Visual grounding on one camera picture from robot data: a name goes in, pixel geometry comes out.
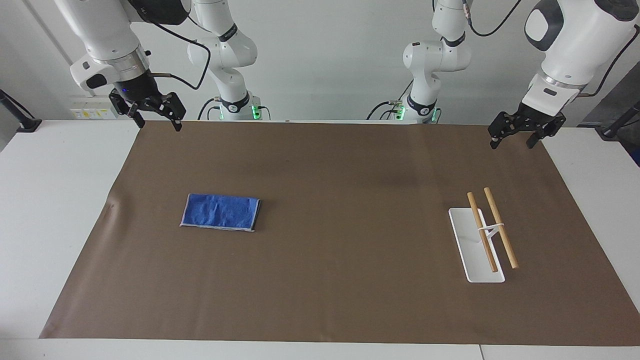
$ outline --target white table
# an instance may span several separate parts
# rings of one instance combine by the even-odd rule
[[[48,121],[0,152],[0,359],[640,359],[640,347],[37,340],[136,133],[129,121]],[[545,146],[640,308],[640,170],[589,129]]]

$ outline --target white tray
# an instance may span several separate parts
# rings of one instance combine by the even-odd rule
[[[484,222],[482,210],[478,209],[478,211],[480,212],[483,227],[485,227],[486,223]],[[489,259],[486,257],[484,245],[471,208],[451,208],[449,209],[449,218],[453,226],[453,233],[456,235],[458,250],[460,251],[460,258],[462,259],[462,266],[465,268],[467,280],[469,282],[504,282],[504,273],[502,272],[500,261],[495,254],[493,242],[489,238],[491,253],[498,267],[498,272],[491,272]]]

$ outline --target wooden stick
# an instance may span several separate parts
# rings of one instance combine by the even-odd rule
[[[478,226],[478,231],[480,232],[480,238],[482,239],[482,244],[484,245],[484,251],[486,252],[486,257],[487,259],[489,259],[491,272],[498,272],[498,266],[495,264],[495,259],[493,258],[491,247],[489,246],[489,240],[486,238],[486,232],[484,231],[484,229],[480,229],[480,227],[483,227],[483,225],[482,225],[482,220],[480,219],[480,212],[478,211],[478,205],[476,204],[476,198],[474,197],[474,193],[468,192],[467,197],[469,198],[469,204],[471,205],[471,210],[474,212],[474,217],[476,218],[476,225]]]
[[[493,213],[495,222],[498,224],[502,223],[502,217],[500,216],[500,212],[498,212],[498,207],[495,204],[495,199],[493,199],[491,189],[484,188],[484,194],[486,195],[486,199],[489,200],[489,206],[491,207],[491,212]],[[504,229],[504,225],[498,226],[498,231],[500,232],[500,237],[504,244],[504,250],[507,251],[507,256],[509,256],[511,268],[519,268],[520,265],[518,264],[518,259],[516,258],[516,254],[513,252],[513,248],[511,247],[511,242],[509,241],[509,236],[507,236],[507,231]]]

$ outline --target black metal pole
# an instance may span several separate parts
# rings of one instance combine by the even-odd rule
[[[42,123],[40,119],[30,119],[25,116],[25,114],[9,100],[2,89],[0,89],[0,103],[20,122],[20,127],[17,130],[18,133],[32,133],[36,131],[40,123]]]
[[[613,124],[611,124],[609,127],[606,127],[600,130],[599,133],[606,138],[612,138],[616,136],[616,134],[618,134],[618,130],[620,130],[620,128],[624,124],[629,122],[629,120],[631,120],[639,112],[640,112],[640,101],[635,103],[631,107],[631,109],[627,110],[624,114],[622,114],[622,116],[618,120],[616,120]]]

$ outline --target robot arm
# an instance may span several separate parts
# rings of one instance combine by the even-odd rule
[[[252,120],[260,117],[260,99],[247,91],[244,77],[233,68],[253,65],[258,50],[255,43],[238,30],[227,1],[194,0],[202,27],[217,36],[200,42],[211,50],[209,74],[220,91],[221,116],[227,120]],[[207,54],[202,48],[191,44],[188,54],[194,65],[205,65]]]
[[[528,41],[545,53],[518,111],[501,112],[489,126],[492,148],[519,131],[534,131],[527,146],[554,136],[561,110],[593,79],[634,32],[636,0],[541,0],[525,24]]]
[[[435,108],[440,79],[434,72],[460,71],[469,66],[471,49],[465,42],[464,7],[462,0],[438,0],[432,25],[442,36],[440,41],[414,42],[404,50],[404,66],[413,74],[411,92],[403,98],[405,119],[424,122]]]
[[[56,0],[56,5],[87,50],[71,66],[76,83],[84,90],[113,84],[109,98],[121,115],[142,128],[139,110],[154,111],[180,131],[186,110],[176,93],[163,95],[158,90],[149,71],[150,53],[144,51],[130,24],[141,19],[180,24],[189,14],[190,0]]]

